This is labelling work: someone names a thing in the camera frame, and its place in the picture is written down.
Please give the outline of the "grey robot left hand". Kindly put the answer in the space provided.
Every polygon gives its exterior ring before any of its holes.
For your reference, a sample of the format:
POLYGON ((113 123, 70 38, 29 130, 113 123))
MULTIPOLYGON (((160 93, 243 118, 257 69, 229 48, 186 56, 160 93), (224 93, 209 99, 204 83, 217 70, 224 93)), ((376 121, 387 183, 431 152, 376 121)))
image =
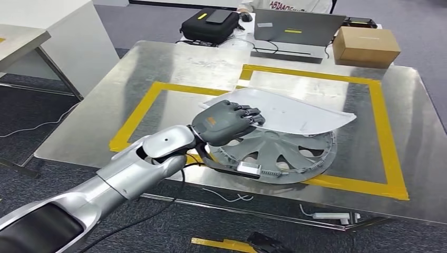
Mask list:
POLYGON ((260 109, 222 100, 196 115, 190 129, 202 142, 219 147, 253 132, 265 122, 260 109))

